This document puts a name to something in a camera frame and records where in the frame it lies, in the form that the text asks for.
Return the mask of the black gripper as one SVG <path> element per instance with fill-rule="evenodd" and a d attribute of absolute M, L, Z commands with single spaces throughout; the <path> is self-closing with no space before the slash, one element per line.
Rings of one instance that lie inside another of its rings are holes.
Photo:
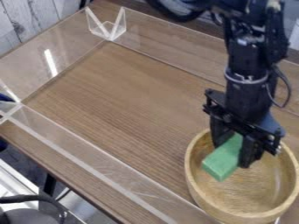
<path fill-rule="evenodd" d="M 264 152 L 275 155 L 284 128 L 271 115 L 275 105 L 276 78 L 241 81 L 228 79 L 224 91 L 208 88 L 202 111 L 209 115 L 209 133 L 214 147 L 233 136 L 242 136 L 237 166 L 246 169 Z"/>

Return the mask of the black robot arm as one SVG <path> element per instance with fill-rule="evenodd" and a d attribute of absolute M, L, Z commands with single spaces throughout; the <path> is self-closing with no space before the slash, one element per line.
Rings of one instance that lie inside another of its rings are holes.
<path fill-rule="evenodd" d="M 208 12 L 221 24 L 228 64 L 225 90 L 205 90 L 202 111 L 209 115 L 210 139 L 220 147 L 240 135 L 237 166 L 248 168 L 264 153 L 279 152 L 285 130 L 271 114 L 276 83 L 287 78 L 277 63 L 285 58 L 284 0 L 172 0 L 180 15 L 162 0 L 145 2 L 170 20 L 189 22 Z"/>

